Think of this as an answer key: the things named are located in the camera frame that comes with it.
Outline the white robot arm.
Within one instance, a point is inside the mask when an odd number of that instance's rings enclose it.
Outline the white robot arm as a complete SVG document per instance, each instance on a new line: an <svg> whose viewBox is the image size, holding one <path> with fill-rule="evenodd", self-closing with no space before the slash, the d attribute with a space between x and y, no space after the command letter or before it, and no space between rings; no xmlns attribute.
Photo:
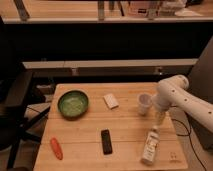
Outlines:
<svg viewBox="0 0 213 171"><path fill-rule="evenodd" d="M213 104L187 92L189 81L184 75L175 75L157 83L152 96L155 110L163 114L176 104L206 129L213 132Z"/></svg>

